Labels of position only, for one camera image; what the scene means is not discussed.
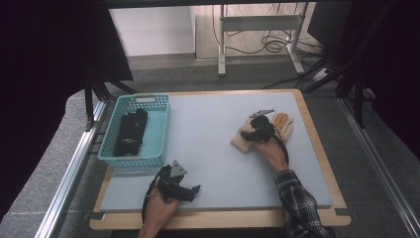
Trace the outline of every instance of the white wall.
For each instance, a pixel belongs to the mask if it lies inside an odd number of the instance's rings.
[[[112,9],[127,57],[194,53],[190,7]]]

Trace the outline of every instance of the table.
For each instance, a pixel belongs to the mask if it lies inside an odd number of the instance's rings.
[[[308,108],[299,90],[252,90],[252,91],[202,91],[202,92],[174,92],[170,95],[199,95],[199,94],[244,94],[244,93],[279,93],[292,92],[304,124],[308,131],[311,143],[316,153],[319,165],[324,174],[326,184],[333,199],[330,208],[318,209],[321,221],[325,226],[344,226],[351,222],[350,215],[339,215],[347,210],[340,189],[331,170],[328,158],[324,152]],[[91,219],[90,226],[96,230],[132,230],[142,227],[140,212],[101,213],[100,205],[113,169],[108,168],[94,212],[101,214],[98,219]],[[236,211],[179,211],[176,216],[164,227],[165,229],[193,229],[193,228],[245,228],[245,227],[279,227],[283,226],[283,216],[280,209],[265,210],[236,210]]]

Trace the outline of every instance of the black object in basket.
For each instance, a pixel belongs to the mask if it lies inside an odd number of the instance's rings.
[[[139,153],[147,122],[148,112],[142,108],[137,109],[136,113],[122,115],[114,156],[134,156]]]

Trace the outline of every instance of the person's left hand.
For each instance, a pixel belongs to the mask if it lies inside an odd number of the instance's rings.
[[[163,226],[172,218],[180,201],[174,200],[166,203],[163,200],[158,188],[155,186],[149,196],[148,208],[146,210],[145,224],[140,230],[140,238],[156,237]]]

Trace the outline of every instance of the basket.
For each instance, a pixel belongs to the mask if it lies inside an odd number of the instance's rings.
[[[142,108],[148,112],[143,145],[135,156],[115,157],[121,117]],[[169,127],[169,96],[167,94],[127,95],[118,97],[111,120],[99,150],[98,159],[112,167],[161,167],[164,164]]]

